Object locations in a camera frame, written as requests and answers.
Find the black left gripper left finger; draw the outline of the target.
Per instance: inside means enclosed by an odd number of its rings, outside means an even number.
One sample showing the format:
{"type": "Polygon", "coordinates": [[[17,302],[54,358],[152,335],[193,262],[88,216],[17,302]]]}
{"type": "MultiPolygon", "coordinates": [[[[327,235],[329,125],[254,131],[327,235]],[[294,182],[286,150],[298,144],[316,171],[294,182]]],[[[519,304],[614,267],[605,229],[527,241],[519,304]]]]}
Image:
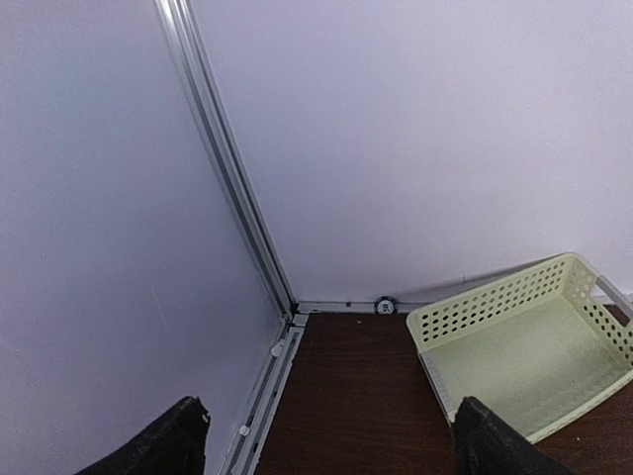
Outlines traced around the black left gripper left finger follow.
{"type": "Polygon", "coordinates": [[[120,448],[80,472],[84,475],[202,474],[210,413],[186,396],[120,448]]]}

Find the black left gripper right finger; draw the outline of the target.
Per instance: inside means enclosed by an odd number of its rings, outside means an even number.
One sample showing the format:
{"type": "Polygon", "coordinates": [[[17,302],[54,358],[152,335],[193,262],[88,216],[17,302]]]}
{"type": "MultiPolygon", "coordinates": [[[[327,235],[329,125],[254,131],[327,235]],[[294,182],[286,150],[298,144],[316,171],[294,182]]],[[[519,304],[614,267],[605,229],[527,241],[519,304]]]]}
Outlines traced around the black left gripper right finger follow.
{"type": "Polygon", "coordinates": [[[453,441],[457,474],[572,474],[472,396],[456,413],[453,441]]]}

